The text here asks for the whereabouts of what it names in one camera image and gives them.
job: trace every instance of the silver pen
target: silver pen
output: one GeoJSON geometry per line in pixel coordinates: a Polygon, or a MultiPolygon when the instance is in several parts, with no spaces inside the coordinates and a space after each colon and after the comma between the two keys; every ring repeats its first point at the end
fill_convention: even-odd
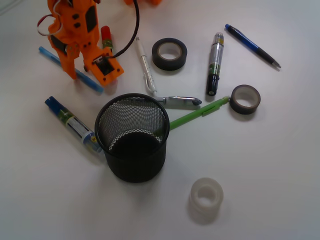
{"type": "Polygon", "coordinates": [[[137,36],[135,38],[137,47],[138,47],[138,51],[140,54],[140,59],[141,59],[141,64],[143,67],[143,72],[144,72],[144,78],[145,78],[145,84],[146,87],[149,89],[149,91],[156,96],[157,95],[157,89],[155,86],[155,81],[154,78],[152,77],[151,71],[150,71],[150,67],[149,64],[147,62],[147,55],[145,53],[144,47],[141,44],[140,38],[137,36]]]}
{"type": "Polygon", "coordinates": [[[179,106],[198,106],[202,101],[195,97],[189,96],[168,96],[168,97],[155,97],[159,103],[163,105],[179,105],[179,106]]]}

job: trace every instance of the mesh cup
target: mesh cup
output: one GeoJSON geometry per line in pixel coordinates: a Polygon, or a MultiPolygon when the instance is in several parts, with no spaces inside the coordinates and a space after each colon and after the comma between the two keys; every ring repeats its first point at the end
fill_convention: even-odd
{"type": "Polygon", "coordinates": [[[108,165],[120,179],[141,183],[163,167],[170,122],[155,99],[140,93],[118,96],[99,112],[94,126],[108,165]]]}

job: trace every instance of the green pen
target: green pen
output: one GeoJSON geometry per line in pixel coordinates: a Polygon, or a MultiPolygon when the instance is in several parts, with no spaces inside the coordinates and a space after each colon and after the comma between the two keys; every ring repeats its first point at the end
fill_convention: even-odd
{"type": "Polygon", "coordinates": [[[213,113],[214,111],[217,111],[222,105],[228,103],[229,99],[229,96],[225,96],[217,101],[214,101],[213,103],[208,104],[207,106],[204,106],[183,117],[178,118],[177,120],[170,122],[170,131],[200,116],[204,117],[208,114],[213,113]]]}

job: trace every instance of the orange robot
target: orange robot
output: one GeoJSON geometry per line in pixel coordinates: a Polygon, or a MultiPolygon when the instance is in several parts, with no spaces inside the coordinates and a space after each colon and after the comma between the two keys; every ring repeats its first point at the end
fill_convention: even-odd
{"type": "Polygon", "coordinates": [[[47,0],[47,3],[55,20],[46,36],[71,78],[76,79],[75,59],[80,52],[84,70],[91,71],[102,86],[124,73],[118,61],[110,58],[110,48],[97,46],[100,36],[96,4],[100,0],[47,0]]]}

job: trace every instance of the red cap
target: red cap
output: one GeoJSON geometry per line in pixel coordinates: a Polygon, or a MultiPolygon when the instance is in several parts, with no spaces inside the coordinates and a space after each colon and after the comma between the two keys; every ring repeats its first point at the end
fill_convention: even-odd
{"type": "Polygon", "coordinates": [[[103,26],[101,28],[101,37],[102,37],[102,41],[106,40],[106,39],[111,40],[111,32],[110,32],[110,28],[108,26],[103,26]]]}

